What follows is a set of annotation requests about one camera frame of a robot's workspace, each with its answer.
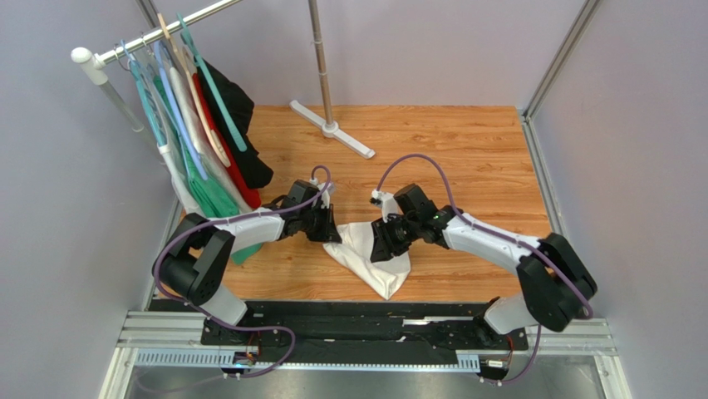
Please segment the white cloth napkin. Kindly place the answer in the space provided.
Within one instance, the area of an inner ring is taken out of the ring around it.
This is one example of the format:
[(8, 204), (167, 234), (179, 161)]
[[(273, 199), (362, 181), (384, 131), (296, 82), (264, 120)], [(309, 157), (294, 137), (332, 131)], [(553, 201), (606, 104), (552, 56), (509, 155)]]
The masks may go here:
[(411, 272), (408, 253), (391, 260), (372, 262), (374, 232), (371, 223), (340, 224), (337, 232), (341, 243), (325, 243), (325, 251), (340, 265), (352, 271), (381, 298), (389, 300)]

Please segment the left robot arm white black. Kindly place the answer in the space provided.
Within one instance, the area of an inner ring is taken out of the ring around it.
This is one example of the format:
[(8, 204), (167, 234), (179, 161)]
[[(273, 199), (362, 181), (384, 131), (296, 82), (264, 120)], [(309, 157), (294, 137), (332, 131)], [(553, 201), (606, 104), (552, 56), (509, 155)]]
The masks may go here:
[(237, 326), (248, 306), (223, 284), (232, 255), (297, 234), (312, 242), (341, 242), (330, 201), (333, 190), (330, 181), (297, 180), (288, 194), (231, 219), (188, 214), (154, 263), (156, 287), (217, 323)]

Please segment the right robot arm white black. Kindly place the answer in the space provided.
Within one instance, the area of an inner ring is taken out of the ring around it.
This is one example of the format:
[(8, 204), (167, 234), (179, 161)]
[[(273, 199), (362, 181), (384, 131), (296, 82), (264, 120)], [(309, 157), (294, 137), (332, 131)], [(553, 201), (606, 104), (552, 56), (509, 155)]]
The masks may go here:
[(437, 207), (415, 184), (394, 194), (375, 190), (370, 201), (381, 209), (381, 217), (371, 224), (373, 263), (406, 254), (422, 240), (485, 259), (518, 279), (520, 293), (492, 299), (475, 315), (484, 333), (504, 335), (530, 326), (560, 333), (572, 320), (589, 317), (597, 284), (561, 234), (513, 234), (452, 204)]

